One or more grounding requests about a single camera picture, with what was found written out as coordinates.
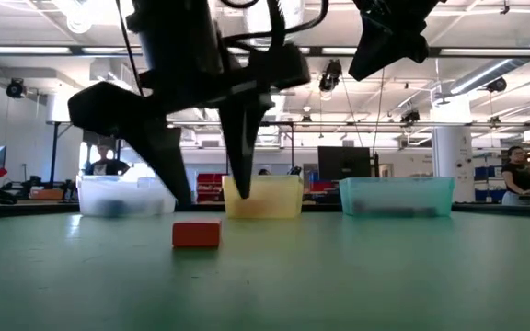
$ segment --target teal bin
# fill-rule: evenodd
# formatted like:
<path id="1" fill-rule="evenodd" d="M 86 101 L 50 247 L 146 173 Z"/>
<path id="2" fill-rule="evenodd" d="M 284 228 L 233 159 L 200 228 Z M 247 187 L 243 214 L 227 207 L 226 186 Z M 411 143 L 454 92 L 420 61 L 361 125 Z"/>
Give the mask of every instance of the teal bin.
<path id="1" fill-rule="evenodd" d="M 340 182 L 342 210 L 350 216 L 446 217 L 451 177 L 356 177 Z"/>

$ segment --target robotic arm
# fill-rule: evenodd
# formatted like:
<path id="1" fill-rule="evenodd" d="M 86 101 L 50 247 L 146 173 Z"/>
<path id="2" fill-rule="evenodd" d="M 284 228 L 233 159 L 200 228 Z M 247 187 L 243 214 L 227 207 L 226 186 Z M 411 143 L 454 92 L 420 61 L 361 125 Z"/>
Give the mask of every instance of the robotic arm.
<path id="1" fill-rule="evenodd" d="M 286 29 L 279 0 L 220 1 L 235 8 L 267 1 L 271 31 L 223 37 L 208 0 L 132 0 L 135 12 L 127 17 L 127 25 L 139 35 L 149 69 L 137 77 L 140 94 L 100 82 L 75 94 L 68 104 L 77 127 L 128 142 L 179 204 L 190 203 L 190 189 L 179 149 L 181 131 L 167 127 L 166 115 L 192 107 L 218 108 L 236 187 L 247 198 L 257 132 L 273 106 L 271 88 L 282 90 L 310 80 L 304 55 L 284 42 L 285 34 L 311 29 L 328 12 L 328 0 L 321 0 L 316 19 Z M 402 57 L 424 61 L 428 47 L 420 33 L 439 1 L 353 0 L 364 34 L 349 73 L 362 80 Z M 267 51 L 241 42 L 265 37 L 271 38 Z M 249 51 L 248 66 L 241 67 L 228 47 Z M 143 96 L 143 88 L 152 94 Z"/>

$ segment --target red block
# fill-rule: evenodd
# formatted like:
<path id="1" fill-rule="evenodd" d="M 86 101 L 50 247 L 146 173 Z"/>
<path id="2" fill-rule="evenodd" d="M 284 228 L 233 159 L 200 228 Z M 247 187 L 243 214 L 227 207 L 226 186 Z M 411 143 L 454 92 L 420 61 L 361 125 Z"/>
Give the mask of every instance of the red block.
<path id="1" fill-rule="evenodd" d="M 173 247 L 218 247 L 221 221 L 218 218 L 173 223 Z"/>

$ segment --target person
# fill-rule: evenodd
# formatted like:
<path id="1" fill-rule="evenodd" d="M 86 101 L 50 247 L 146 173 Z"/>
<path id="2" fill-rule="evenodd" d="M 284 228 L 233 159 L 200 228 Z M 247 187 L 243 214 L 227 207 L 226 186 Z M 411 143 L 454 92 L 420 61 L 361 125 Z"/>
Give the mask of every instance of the person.
<path id="1" fill-rule="evenodd" d="M 502 167 L 502 177 L 506 183 L 506 192 L 502 205 L 530 205 L 530 200 L 521 200 L 520 196 L 530 194 L 530 168 L 526 164 L 526 153 L 519 146 L 509 148 L 510 161 Z"/>
<path id="2" fill-rule="evenodd" d="M 124 175 L 130 167 L 120 160 L 108 159 L 110 147 L 105 144 L 98 146 L 99 161 L 85 169 L 85 175 L 117 176 Z"/>

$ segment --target green table surface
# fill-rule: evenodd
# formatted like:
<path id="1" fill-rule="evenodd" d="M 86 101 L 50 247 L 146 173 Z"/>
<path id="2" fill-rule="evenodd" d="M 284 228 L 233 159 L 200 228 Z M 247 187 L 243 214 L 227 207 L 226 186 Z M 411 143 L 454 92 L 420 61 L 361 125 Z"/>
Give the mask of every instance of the green table surface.
<path id="1" fill-rule="evenodd" d="M 0 219 L 0 330 L 530 330 L 530 219 Z"/>

